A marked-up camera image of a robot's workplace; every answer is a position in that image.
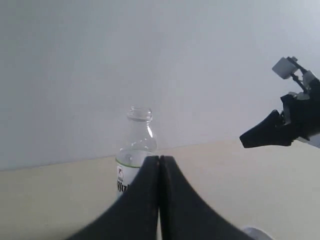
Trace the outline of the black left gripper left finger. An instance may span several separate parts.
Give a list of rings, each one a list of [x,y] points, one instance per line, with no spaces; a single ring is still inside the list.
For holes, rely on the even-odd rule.
[[[128,189],[69,240],[155,240],[160,158],[148,156]]]

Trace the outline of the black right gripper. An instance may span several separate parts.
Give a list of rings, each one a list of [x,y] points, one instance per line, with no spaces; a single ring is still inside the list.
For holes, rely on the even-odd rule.
[[[244,148],[285,146],[293,140],[309,140],[320,133],[320,86],[308,93],[289,92],[281,98],[282,116],[273,110],[264,120],[243,133],[239,139]]]

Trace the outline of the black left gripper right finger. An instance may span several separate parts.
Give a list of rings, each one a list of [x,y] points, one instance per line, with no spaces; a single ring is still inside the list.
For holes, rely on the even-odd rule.
[[[158,203],[163,240],[250,240],[193,189],[172,156],[159,159]]]

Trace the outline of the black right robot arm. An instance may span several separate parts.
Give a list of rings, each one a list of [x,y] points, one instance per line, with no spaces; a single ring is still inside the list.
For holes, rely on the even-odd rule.
[[[320,81],[311,81],[307,94],[292,92],[281,98],[283,110],[274,109],[239,139],[244,148],[291,146],[295,140],[320,147]]]

